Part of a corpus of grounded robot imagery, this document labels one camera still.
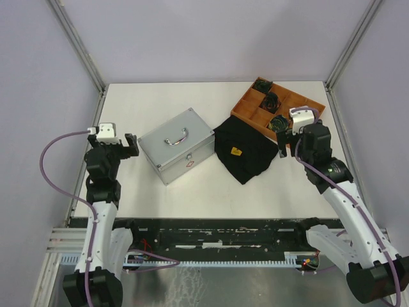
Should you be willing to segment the grey metal first aid box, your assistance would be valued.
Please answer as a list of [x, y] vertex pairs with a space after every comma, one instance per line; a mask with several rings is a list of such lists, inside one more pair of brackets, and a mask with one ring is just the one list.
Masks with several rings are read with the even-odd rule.
[[192, 108], [140, 137], [138, 142], [164, 185], [215, 152], [214, 131]]

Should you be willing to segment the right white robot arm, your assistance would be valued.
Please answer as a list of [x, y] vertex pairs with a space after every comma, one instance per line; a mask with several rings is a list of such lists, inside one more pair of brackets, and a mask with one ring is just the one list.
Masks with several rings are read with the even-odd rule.
[[345, 242], [316, 218], [306, 219], [293, 234], [298, 249], [313, 247], [345, 275], [348, 287], [362, 304], [396, 297], [400, 306], [408, 286], [408, 257], [401, 256], [382, 233], [365, 206], [345, 163], [332, 155], [331, 133], [321, 122], [277, 133], [279, 154], [303, 165], [307, 179], [331, 205], [350, 241]]

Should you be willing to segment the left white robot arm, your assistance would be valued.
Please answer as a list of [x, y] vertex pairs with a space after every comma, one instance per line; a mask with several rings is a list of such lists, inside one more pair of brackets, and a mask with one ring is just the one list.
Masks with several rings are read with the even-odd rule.
[[139, 231], [114, 227], [121, 197], [120, 162], [139, 155], [136, 136], [125, 134], [125, 139], [127, 146], [111, 130], [88, 136], [91, 149], [84, 156], [88, 172], [86, 237], [74, 272], [63, 278], [70, 306], [121, 306], [123, 302], [125, 255], [141, 243]]

